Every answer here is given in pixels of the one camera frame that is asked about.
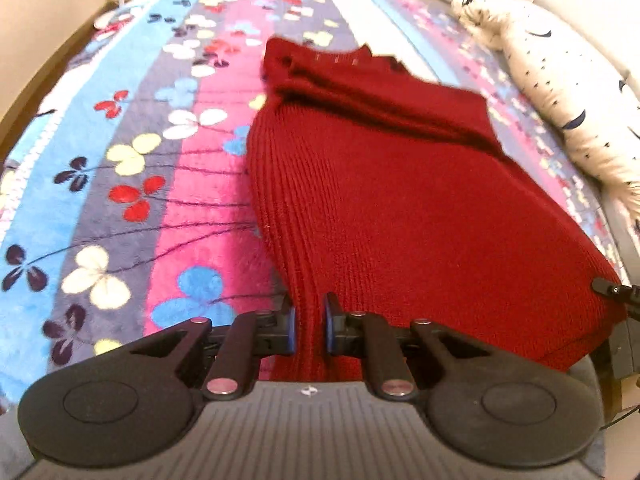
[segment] ribbed knit fabric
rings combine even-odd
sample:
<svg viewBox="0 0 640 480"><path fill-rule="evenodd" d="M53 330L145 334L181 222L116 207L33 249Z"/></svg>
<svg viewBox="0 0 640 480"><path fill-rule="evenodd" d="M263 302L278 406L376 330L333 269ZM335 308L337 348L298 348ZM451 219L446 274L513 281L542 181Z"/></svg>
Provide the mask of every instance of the ribbed knit fabric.
<svg viewBox="0 0 640 480"><path fill-rule="evenodd" d="M253 204L297 307L276 380L359 377L324 351L322 297L407 326L421 317L564 370L624 308L580 227L508 156L484 98L361 48L267 44L267 102L248 137Z"/></svg>

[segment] cream pillow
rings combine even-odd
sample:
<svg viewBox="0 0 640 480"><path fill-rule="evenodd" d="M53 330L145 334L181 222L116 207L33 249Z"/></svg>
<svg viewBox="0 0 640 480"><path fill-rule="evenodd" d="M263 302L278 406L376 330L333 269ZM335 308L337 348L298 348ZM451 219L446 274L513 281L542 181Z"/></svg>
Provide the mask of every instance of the cream pillow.
<svg viewBox="0 0 640 480"><path fill-rule="evenodd" d="M615 67L557 16L525 0L453 0L485 46L564 133L566 152L640 218L640 103Z"/></svg>

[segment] silver screw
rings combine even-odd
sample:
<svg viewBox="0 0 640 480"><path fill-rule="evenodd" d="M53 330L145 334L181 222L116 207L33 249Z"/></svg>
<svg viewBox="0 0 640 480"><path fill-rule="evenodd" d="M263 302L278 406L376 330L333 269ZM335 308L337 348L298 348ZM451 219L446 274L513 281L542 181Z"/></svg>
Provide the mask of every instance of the silver screw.
<svg viewBox="0 0 640 480"><path fill-rule="evenodd" d="M238 383L233 379L220 377L207 383L207 390L216 395L231 395L238 390Z"/></svg>
<svg viewBox="0 0 640 480"><path fill-rule="evenodd" d="M394 397L404 397L414 390L414 386L409 381L402 379L391 379L382 383L382 391Z"/></svg>

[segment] floral blanket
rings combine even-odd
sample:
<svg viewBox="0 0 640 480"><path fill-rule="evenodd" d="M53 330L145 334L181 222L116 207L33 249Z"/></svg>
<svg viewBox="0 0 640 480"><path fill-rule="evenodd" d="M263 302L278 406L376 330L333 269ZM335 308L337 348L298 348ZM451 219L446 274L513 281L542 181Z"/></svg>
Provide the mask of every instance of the floral blanket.
<svg viewBox="0 0 640 480"><path fill-rule="evenodd" d="M70 63L6 162L5 403L45 373L187 318L228 324L279 307L244 163L273 34L331 50L367 43L421 78L481 92L506 152L624 274L590 184L446 4L133 0Z"/></svg>

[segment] folded red clothing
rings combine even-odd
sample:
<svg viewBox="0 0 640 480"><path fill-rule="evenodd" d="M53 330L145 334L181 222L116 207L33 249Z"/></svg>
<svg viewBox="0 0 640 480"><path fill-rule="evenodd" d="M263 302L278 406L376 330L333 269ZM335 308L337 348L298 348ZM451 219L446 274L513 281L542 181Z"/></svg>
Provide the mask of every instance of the folded red clothing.
<svg viewBox="0 0 640 480"><path fill-rule="evenodd" d="M322 297L407 326L428 318L565 370L624 308L591 291L610 263L495 137L484 98L413 78L361 48L267 44L248 137L258 225L297 307L280 380L347 380Z"/></svg>

